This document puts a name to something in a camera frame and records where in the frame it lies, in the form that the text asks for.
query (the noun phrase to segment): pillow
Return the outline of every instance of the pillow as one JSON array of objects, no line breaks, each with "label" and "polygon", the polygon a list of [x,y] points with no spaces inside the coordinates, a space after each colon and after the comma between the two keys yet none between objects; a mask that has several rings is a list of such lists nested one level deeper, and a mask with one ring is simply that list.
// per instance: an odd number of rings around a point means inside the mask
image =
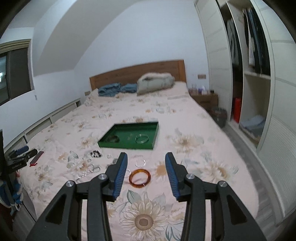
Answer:
[{"label": "pillow", "polygon": [[172,88],[175,78],[169,73],[147,73],[137,81],[137,95]]}]

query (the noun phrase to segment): metal screw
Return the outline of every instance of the metal screw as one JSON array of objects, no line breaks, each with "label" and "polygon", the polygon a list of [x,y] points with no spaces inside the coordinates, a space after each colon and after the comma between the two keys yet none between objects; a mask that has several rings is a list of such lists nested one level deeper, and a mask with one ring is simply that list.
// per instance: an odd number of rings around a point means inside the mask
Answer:
[{"label": "metal screw", "polygon": [[187,179],[193,179],[193,178],[195,178],[195,175],[194,174],[191,174],[191,173],[188,173],[186,175],[186,177],[187,177]]},{"label": "metal screw", "polygon": [[73,181],[67,181],[66,182],[66,186],[67,187],[72,187],[74,185],[74,182]]},{"label": "metal screw", "polygon": [[226,187],[227,186],[227,183],[226,182],[224,182],[224,181],[220,181],[219,182],[219,185],[220,185],[220,187]]},{"label": "metal screw", "polygon": [[105,180],[107,178],[107,175],[105,173],[102,173],[99,175],[100,180]]}]

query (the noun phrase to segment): amber bangle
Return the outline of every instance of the amber bangle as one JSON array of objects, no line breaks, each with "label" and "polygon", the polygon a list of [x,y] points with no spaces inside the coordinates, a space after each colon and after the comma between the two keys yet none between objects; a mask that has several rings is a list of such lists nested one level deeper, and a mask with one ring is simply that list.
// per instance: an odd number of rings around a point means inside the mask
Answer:
[{"label": "amber bangle", "polygon": [[[148,178],[147,178],[147,181],[144,182],[144,183],[141,183],[141,184],[135,184],[133,183],[133,176],[136,175],[137,173],[140,173],[140,172],[143,172],[143,173],[146,173]],[[130,184],[134,187],[134,188],[142,188],[142,187],[145,187],[149,182],[151,181],[151,175],[150,175],[150,172],[145,170],[145,169],[137,169],[137,170],[134,170],[130,176],[129,176],[129,182]]]}]

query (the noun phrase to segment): sliding wardrobe door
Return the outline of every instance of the sliding wardrobe door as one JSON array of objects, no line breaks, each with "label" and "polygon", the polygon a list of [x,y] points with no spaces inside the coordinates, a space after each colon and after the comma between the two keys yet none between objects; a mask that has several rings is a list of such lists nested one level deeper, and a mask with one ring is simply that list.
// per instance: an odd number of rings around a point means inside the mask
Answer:
[{"label": "sliding wardrobe door", "polygon": [[215,0],[195,2],[205,38],[211,88],[218,94],[219,107],[227,110],[230,120],[232,105],[232,63],[226,28]]}]

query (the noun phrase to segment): green tray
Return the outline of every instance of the green tray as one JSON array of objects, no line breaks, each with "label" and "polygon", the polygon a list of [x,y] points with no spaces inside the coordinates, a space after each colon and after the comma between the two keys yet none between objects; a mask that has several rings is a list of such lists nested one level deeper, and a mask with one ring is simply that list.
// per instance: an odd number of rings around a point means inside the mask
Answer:
[{"label": "green tray", "polygon": [[[110,130],[98,141],[99,147],[123,148],[123,149],[153,149],[159,124],[158,121],[142,123],[114,124]],[[136,143],[135,138],[139,134],[146,134],[149,140],[145,143]],[[119,142],[107,142],[109,136],[116,135]]]}]

